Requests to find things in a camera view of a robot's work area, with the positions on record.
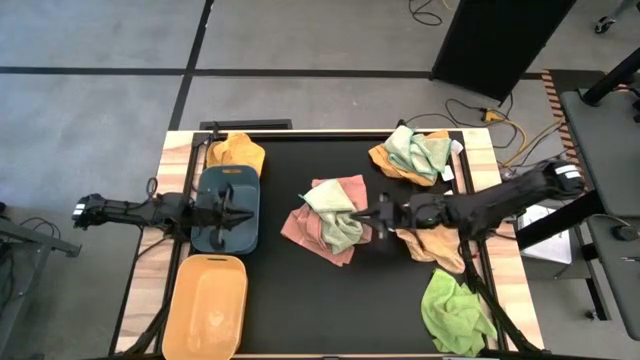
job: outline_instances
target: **chair wheel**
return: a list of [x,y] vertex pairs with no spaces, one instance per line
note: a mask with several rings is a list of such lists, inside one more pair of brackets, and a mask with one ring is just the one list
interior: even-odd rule
[[601,17],[596,23],[596,27],[593,29],[596,34],[604,34],[609,31],[611,25],[615,24],[615,20],[609,19],[607,16]]
[[591,320],[591,321],[599,321],[599,320],[600,320],[600,319],[598,318],[598,313],[596,312],[596,310],[595,310],[595,309],[585,311],[584,316],[585,316],[587,319]]

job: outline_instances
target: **table leg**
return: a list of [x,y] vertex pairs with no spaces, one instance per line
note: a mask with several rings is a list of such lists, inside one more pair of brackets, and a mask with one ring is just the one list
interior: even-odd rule
[[569,205],[563,206],[552,214],[516,231],[518,246],[524,250],[540,241],[567,230],[587,217],[603,213],[604,208],[598,193],[592,190],[576,199]]

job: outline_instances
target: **black tabletop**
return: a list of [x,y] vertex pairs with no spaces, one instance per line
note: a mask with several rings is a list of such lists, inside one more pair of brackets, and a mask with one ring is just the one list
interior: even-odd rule
[[258,246],[240,257],[249,289],[238,353],[437,353],[420,314],[435,263],[411,260],[404,243],[392,239],[357,245],[340,268],[280,235],[289,212],[303,205],[298,194],[315,178],[362,174],[369,204],[383,191],[404,201],[430,189],[384,176],[367,154],[380,140],[254,141],[267,157]]
[[608,214],[640,217],[640,124],[632,93],[610,93],[600,106],[577,92],[561,96],[587,171]]
[[[640,220],[629,221],[640,229]],[[622,321],[634,340],[640,340],[640,262],[629,262],[621,257],[640,256],[640,240],[620,241],[611,234],[611,227],[620,225],[614,219],[591,217],[587,225],[598,250],[609,286],[618,304]]]

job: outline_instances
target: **plastic container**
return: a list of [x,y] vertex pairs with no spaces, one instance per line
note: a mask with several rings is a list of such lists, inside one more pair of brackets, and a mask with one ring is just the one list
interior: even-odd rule
[[[239,207],[253,211],[253,217],[229,230],[217,230],[214,226],[193,227],[191,243],[201,253],[207,254],[248,254],[258,243],[258,224],[260,215],[260,177],[250,166],[228,165],[214,166],[206,169],[200,176],[196,206],[211,206],[208,192],[224,191],[228,185],[233,187],[231,202]],[[218,238],[222,231],[224,248],[215,249],[211,239]]]
[[167,360],[230,359],[240,345],[247,273],[233,256],[194,255],[178,270],[162,353]]

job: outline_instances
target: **orange towel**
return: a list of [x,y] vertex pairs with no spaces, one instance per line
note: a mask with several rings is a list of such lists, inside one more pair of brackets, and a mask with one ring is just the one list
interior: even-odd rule
[[264,162],[264,149],[255,144],[249,135],[232,132],[227,140],[218,141],[207,149],[207,167],[220,165],[248,165],[260,176]]
[[[448,138],[448,137],[449,137],[449,133],[447,131],[438,131],[438,132],[427,135],[427,139],[441,139],[441,138]],[[422,177],[415,173],[404,171],[402,169],[398,169],[395,166],[393,166],[388,160],[389,153],[387,152],[387,150],[384,148],[382,144],[377,145],[376,147],[370,149],[369,156],[371,157],[371,160],[373,160],[373,162],[376,165],[380,166],[380,169],[382,170],[382,172],[388,177],[396,178],[396,179],[406,178],[406,179],[409,179],[411,182],[414,182],[422,186],[433,185],[433,181],[425,177]]]
[[437,261],[440,266],[454,274],[464,272],[464,261],[458,254],[458,230],[449,229],[442,225],[433,229],[418,229],[420,243],[414,233],[409,230],[397,229],[396,235],[407,243],[411,258],[415,261]]

